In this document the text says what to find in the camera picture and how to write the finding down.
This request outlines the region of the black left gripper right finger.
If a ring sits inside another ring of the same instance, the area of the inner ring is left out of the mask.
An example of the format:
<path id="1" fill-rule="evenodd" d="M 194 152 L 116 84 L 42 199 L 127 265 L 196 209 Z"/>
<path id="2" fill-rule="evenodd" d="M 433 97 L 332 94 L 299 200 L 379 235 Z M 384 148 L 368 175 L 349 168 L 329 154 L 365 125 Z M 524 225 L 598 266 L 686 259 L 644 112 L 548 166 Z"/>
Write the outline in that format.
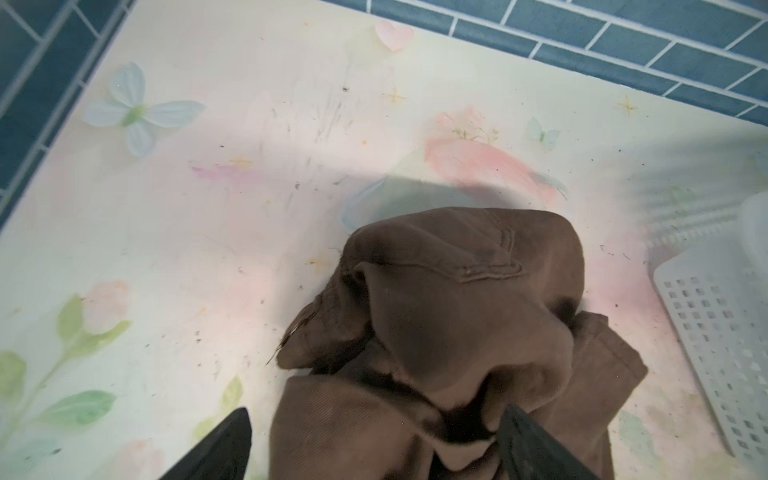
<path id="1" fill-rule="evenodd" d="M 508 405 L 497 430 L 501 465 L 515 480 L 597 480 L 598 477 L 535 420 Z"/>

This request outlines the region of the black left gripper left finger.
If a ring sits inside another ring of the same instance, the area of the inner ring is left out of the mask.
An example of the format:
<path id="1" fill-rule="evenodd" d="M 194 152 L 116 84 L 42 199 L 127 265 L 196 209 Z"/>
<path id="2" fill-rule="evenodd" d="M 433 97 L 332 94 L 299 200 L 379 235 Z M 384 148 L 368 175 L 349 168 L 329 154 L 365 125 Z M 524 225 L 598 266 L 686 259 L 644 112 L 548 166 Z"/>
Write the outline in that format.
<path id="1" fill-rule="evenodd" d="M 161 480 L 243 480 L 252 447 L 248 410 L 239 407 L 170 468 Z"/>

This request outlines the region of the brown trousers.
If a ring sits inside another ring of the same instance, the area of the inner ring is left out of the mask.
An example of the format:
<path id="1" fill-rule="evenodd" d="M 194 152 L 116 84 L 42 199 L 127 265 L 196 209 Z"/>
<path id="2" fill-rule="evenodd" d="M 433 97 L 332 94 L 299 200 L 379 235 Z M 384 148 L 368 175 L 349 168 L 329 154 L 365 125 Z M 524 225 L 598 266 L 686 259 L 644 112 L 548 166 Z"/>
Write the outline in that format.
<path id="1" fill-rule="evenodd" d="M 288 327 L 272 479 L 501 479 L 516 406 L 600 479 L 609 425 L 647 375 L 583 311 L 564 217 L 447 207 L 367 225 Z"/>

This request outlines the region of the white perforated plastic basket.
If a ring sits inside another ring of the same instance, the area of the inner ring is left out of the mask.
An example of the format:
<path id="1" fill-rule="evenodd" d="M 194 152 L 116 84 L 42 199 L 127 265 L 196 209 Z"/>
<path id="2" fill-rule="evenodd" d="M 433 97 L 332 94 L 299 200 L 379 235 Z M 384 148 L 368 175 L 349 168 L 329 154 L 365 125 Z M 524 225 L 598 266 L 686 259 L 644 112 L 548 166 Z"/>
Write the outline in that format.
<path id="1" fill-rule="evenodd" d="M 729 451 L 767 476 L 767 195 L 725 233 L 656 268 L 663 300 Z"/>

